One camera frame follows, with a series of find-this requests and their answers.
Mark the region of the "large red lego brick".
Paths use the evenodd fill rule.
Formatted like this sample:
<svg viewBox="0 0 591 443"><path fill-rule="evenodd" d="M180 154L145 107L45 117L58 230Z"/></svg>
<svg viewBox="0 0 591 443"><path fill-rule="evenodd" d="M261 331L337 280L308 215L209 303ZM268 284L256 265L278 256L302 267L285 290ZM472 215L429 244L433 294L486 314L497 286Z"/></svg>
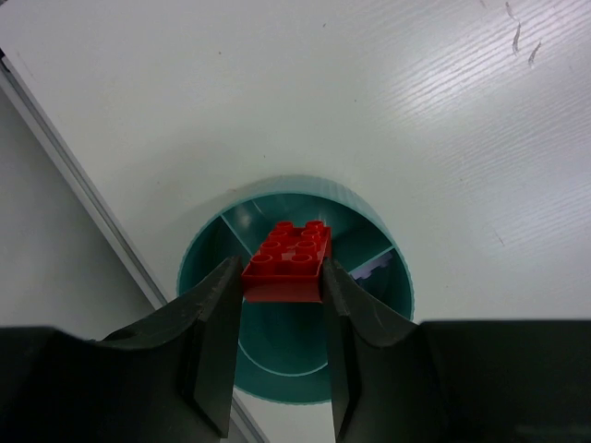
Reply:
<svg viewBox="0 0 591 443"><path fill-rule="evenodd" d="M322 262L332 255L332 228L320 220L279 221L241 274L250 303L319 303Z"/></svg>

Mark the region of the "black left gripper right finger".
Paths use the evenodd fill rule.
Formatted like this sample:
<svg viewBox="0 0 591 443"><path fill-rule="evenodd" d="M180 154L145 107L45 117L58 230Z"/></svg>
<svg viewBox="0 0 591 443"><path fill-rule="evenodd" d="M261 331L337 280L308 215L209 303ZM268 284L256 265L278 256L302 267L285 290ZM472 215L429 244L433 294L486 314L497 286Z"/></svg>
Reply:
<svg viewBox="0 0 591 443"><path fill-rule="evenodd" d="M322 265L340 442L586 442L586 320L416 324Z"/></svg>

